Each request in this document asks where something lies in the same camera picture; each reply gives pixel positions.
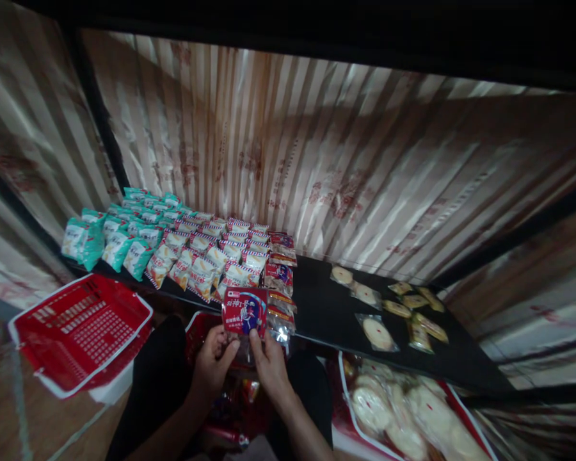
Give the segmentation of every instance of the black shelf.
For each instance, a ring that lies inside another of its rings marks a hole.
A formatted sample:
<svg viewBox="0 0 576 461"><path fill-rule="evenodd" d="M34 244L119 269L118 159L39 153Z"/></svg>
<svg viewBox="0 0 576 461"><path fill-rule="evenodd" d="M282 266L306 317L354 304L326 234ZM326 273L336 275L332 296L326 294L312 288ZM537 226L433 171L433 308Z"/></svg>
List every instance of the black shelf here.
<svg viewBox="0 0 576 461"><path fill-rule="evenodd" d="M68 264L85 273L83 267L67 260ZM330 279L331 264L308 257L298 257L294 268L293 299L298 306L296 315L297 336L333 349L370 357L399 369L413 371L419 375L442 379L472 392L496 396L514 389L497 365L480 349L469 333L454 316L446 311L435 312L430 307L419 309L421 313L440 325L447 333L450 344L432 339L434 355L426 354L408 346L408 329L405 319L388 312L377 311L371 306L350 297L349 289ZM115 272L104 261L99 261L92 270L110 279L119 280L130 286L156 290L152 283L143 278L135 280L130 273ZM353 271L354 279L384 293L392 280ZM166 279L158 293L193 304L197 309L220 311L220 305L206 304L190 291L183 291L173 280ZM378 352L371 349L355 314L379 314L388 331L399 345L400 351Z"/></svg>

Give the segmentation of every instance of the plastic-wrapped cookie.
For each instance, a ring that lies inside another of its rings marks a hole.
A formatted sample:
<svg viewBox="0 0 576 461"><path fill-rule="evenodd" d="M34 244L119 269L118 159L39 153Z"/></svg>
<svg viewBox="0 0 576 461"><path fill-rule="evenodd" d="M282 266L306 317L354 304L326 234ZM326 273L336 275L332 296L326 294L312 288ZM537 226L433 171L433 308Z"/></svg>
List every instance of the plastic-wrapped cookie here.
<svg viewBox="0 0 576 461"><path fill-rule="evenodd" d="M331 269L331 280L340 285L349 286L352 283L352 273L341 266L333 266Z"/></svg>

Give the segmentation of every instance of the snack package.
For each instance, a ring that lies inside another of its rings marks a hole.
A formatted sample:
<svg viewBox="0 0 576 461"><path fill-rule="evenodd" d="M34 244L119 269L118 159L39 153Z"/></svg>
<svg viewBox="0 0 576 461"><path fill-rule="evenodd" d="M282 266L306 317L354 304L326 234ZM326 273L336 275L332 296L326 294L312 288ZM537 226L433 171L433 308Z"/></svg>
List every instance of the snack package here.
<svg viewBox="0 0 576 461"><path fill-rule="evenodd" d="M104 225L104 220L106 219L106 217L107 217L106 213L101 213L100 211L96 211L89 208L84 208L81 211L81 220L83 222L96 223L97 225L100 226L101 229L102 226Z"/></svg>
<svg viewBox="0 0 576 461"><path fill-rule="evenodd" d="M399 350L399 347L382 323L381 316L368 314L355 314L355 316L373 350L384 352L396 352Z"/></svg>
<svg viewBox="0 0 576 461"><path fill-rule="evenodd" d="M269 234L265 234L264 232L257 232L255 230L250 230L248 235L250 236L250 241L262 244L267 243L269 238L271 238Z"/></svg>
<svg viewBox="0 0 576 461"><path fill-rule="evenodd" d="M188 288L188 273L192 262L197 258L197 254L189 248L184 248L179 259L168 272L168 278L176 283L185 291Z"/></svg>
<svg viewBox="0 0 576 461"><path fill-rule="evenodd" d="M394 291L399 296L404 295L413 290L412 286L407 282L397 282L392 285L388 285L388 289Z"/></svg>
<svg viewBox="0 0 576 461"><path fill-rule="evenodd" d="M231 218L226 227L233 234L247 234L250 230L250 223Z"/></svg>
<svg viewBox="0 0 576 461"><path fill-rule="evenodd" d="M120 229L128 229L128 221L116 218L115 216L107 216L102 226L102 233L105 238L109 238L112 232L119 231Z"/></svg>
<svg viewBox="0 0 576 461"><path fill-rule="evenodd" d="M229 240L220 240L218 246L226 253L229 259L235 261L237 264L241 264L241 253L248 249L246 243L236 243Z"/></svg>
<svg viewBox="0 0 576 461"><path fill-rule="evenodd" d="M350 295L359 301L363 301L365 304L369 304L371 307L374 307L379 311L382 309L382 298L380 294L366 285L360 284L356 281L352 282L352 285L350 285Z"/></svg>
<svg viewBox="0 0 576 461"><path fill-rule="evenodd" d="M192 221L177 220L175 221L175 230L190 234L192 232L198 232L200 230L200 226L199 224Z"/></svg>
<svg viewBox="0 0 576 461"><path fill-rule="evenodd" d="M257 253L268 253L269 252L269 245L265 245L263 243L257 243L254 241L251 241L248 239L248 241L246 241L246 244L248 245L248 250L257 252Z"/></svg>
<svg viewBox="0 0 576 461"><path fill-rule="evenodd" d="M401 302L405 307L409 307L410 309L418 309L419 307L425 306L429 303L426 298L420 295L403 296Z"/></svg>
<svg viewBox="0 0 576 461"><path fill-rule="evenodd" d="M408 320L408 331L410 333L410 347L422 352L434 353L427 330L416 319Z"/></svg>
<svg viewBox="0 0 576 461"><path fill-rule="evenodd" d="M224 273L226 263L228 262L228 256L219 248L211 247L207 252L206 258L216 266L216 275L212 285L217 288L220 283L220 277Z"/></svg>
<svg viewBox="0 0 576 461"><path fill-rule="evenodd" d="M154 249L141 237L136 237L124 259L124 268L139 282L143 281L143 271Z"/></svg>
<svg viewBox="0 0 576 461"><path fill-rule="evenodd" d="M141 202L149 194L147 189L124 188L124 194L129 200Z"/></svg>
<svg viewBox="0 0 576 461"><path fill-rule="evenodd" d="M155 225L144 225L139 227L138 236L144 238L145 241L149 243L153 249L156 249L158 245L160 245L163 233L164 229L162 227Z"/></svg>
<svg viewBox="0 0 576 461"><path fill-rule="evenodd" d="M414 320L420 323L426 332L433 336L435 339L448 344L448 335L446 334L446 331L437 323L427 319L427 317L419 312L414 314Z"/></svg>
<svg viewBox="0 0 576 461"><path fill-rule="evenodd" d="M263 224L252 224L251 230L261 234L266 234L269 230L269 226Z"/></svg>
<svg viewBox="0 0 576 461"><path fill-rule="evenodd" d="M384 308L385 311L388 311L391 314L398 315L399 317L410 318L412 316L411 310L409 310L404 305L395 303L393 301L388 300L382 301L382 307Z"/></svg>
<svg viewBox="0 0 576 461"><path fill-rule="evenodd" d="M284 264L267 263L262 283L265 288L292 296L292 269Z"/></svg>
<svg viewBox="0 0 576 461"><path fill-rule="evenodd" d="M352 273L348 269L344 269L341 266L333 265L333 268L331 269L331 280L350 288L353 280Z"/></svg>
<svg viewBox="0 0 576 461"><path fill-rule="evenodd" d="M296 252L292 237L274 233L271 235L271 262L296 266Z"/></svg>
<svg viewBox="0 0 576 461"><path fill-rule="evenodd" d="M171 208L177 208L181 205L181 198L176 196L175 194L165 193L164 194L164 203L170 206Z"/></svg>
<svg viewBox="0 0 576 461"><path fill-rule="evenodd" d="M166 245L160 245L152 255L145 268L145 276L156 289L160 289L162 282L164 282L176 260L177 254Z"/></svg>
<svg viewBox="0 0 576 461"><path fill-rule="evenodd" d="M250 237L247 233L245 234L234 234L233 232L225 232L222 234L224 240L232 241L235 243L245 243L245 241Z"/></svg>
<svg viewBox="0 0 576 461"><path fill-rule="evenodd" d="M262 272L267 260L269 259L267 253L258 253L247 250L241 254L243 255L243 265L254 269L258 273Z"/></svg>
<svg viewBox="0 0 576 461"><path fill-rule="evenodd" d="M205 224L202 233L213 238L220 238L223 230L223 225Z"/></svg>
<svg viewBox="0 0 576 461"><path fill-rule="evenodd" d="M128 250L134 241L134 236L127 230L117 230L107 239L107 245L102 252L102 260L107 262L114 271L122 270L122 264Z"/></svg>
<svg viewBox="0 0 576 461"><path fill-rule="evenodd" d="M166 229L162 236L162 242L160 242L160 245L166 245L170 248L177 258L180 256L184 245L188 243L188 238L189 234Z"/></svg>
<svg viewBox="0 0 576 461"><path fill-rule="evenodd" d="M444 311L444 305L439 300L439 298L433 294L433 292L430 289L428 289L426 287L418 287L417 290L422 296L424 296L427 299L429 304L431 304L431 308L434 311L437 311L437 312L443 312Z"/></svg>
<svg viewBox="0 0 576 461"><path fill-rule="evenodd" d="M213 300L221 303L230 287L256 287L258 286L258 274L254 269L240 266L229 260L224 266L224 277L218 284L218 289L213 293Z"/></svg>
<svg viewBox="0 0 576 461"><path fill-rule="evenodd" d="M208 235L201 234L200 232L192 232L190 234L190 248L196 253L204 256L209 249L215 246L216 240Z"/></svg>
<svg viewBox="0 0 576 461"><path fill-rule="evenodd" d="M445 459L490 461L454 411L426 386L418 385L407 392L406 402L416 425Z"/></svg>
<svg viewBox="0 0 576 461"><path fill-rule="evenodd" d="M215 265L207 258L198 256L188 270L188 289L209 303L215 275Z"/></svg>
<svg viewBox="0 0 576 461"><path fill-rule="evenodd" d="M82 264L90 271L96 265L104 250L104 235L96 223L68 220L62 254Z"/></svg>

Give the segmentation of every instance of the teal snack package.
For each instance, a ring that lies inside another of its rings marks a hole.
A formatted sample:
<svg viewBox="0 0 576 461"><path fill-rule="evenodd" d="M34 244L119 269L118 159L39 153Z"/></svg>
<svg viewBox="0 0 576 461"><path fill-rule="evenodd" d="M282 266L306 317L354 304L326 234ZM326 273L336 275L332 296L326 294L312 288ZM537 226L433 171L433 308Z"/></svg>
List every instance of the teal snack package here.
<svg viewBox="0 0 576 461"><path fill-rule="evenodd" d="M96 223L102 228L104 225L104 220L106 219L107 214L102 213L101 211L96 211L89 208L84 208L81 211L81 220L84 222L93 222Z"/></svg>
<svg viewBox="0 0 576 461"><path fill-rule="evenodd" d="M136 200L137 202L142 202L145 199L145 197L149 194L147 189L138 189L138 188L124 188L124 193L127 199Z"/></svg>
<svg viewBox="0 0 576 461"><path fill-rule="evenodd" d="M127 230L116 230L107 239L107 245L102 252L102 260L107 262L114 271L121 271L124 259L126 259L134 239L135 237L129 234Z"/></svg>
<svg viewBox="0 0 576 461"><path fill-rule="evenodd" d="M145 241L137 237L132 241L124 259L124 268L139 282L143 281L143 272L154 254L154 249Z"/></svg>
<svg viewBox="0 0 576 461"><path fill-rule="evenodd" d="M119 231L120 229L128 229L128 221L117 218L116 216L107 216L102 226L102 233L105 238L109 238L112 232Z"/></svg>
<svg viewBox="0 0 576 461"><path fill-rule="evenodd" d="M164 194L164 203L170 206L171 208L177 208L181 205L181 198L179 198L175 194L167 192Z"/></svg>

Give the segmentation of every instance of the beige curtain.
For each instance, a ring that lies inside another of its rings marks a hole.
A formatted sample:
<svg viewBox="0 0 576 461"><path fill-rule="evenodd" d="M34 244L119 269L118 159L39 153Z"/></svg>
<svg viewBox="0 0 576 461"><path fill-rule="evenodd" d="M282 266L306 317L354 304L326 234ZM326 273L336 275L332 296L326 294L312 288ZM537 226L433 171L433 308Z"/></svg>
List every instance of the beige curtain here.
<svg viewBox="0 0 576 461"><path fill-rule="evenodd" d="M133 186L429 280L576 184L576 95L85 31Z"/></svg>

